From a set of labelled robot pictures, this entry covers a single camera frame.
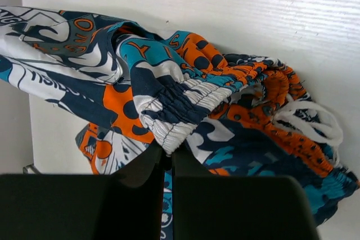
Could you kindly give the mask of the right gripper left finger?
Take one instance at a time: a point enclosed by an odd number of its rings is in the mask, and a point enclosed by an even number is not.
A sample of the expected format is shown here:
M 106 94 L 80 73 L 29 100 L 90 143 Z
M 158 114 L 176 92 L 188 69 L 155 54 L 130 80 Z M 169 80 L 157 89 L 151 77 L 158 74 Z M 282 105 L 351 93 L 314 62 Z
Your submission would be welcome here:
M 2 239 L 159 239 L 162 150 L 110 175 L 1 175 Z

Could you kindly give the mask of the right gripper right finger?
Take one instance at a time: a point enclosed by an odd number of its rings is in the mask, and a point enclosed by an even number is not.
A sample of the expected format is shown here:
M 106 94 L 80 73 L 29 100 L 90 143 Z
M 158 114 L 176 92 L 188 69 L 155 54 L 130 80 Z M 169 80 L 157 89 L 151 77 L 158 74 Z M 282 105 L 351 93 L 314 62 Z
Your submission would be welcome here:
M 174 239 L 319 239 L 293 178 L 214 175 L 187 150 L 172 164 Z

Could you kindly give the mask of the colourful patterned shorts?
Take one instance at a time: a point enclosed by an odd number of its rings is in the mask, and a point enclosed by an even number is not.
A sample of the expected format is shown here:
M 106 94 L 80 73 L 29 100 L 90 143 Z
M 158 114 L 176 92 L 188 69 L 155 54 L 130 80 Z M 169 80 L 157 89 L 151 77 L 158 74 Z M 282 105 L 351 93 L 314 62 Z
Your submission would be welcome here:
M 359 179 L 339 162 L 343 132 L 280 60 L 222 54 L 203 37 L 152 33 L 79 11 L 1 7 L 1 79 L 87 121 L 76 145 L 91 175 L 162 150 L 159 239 L 173 238 L 173 164 L 187 150 L 219 176 L 288 176 L 316 228 Z

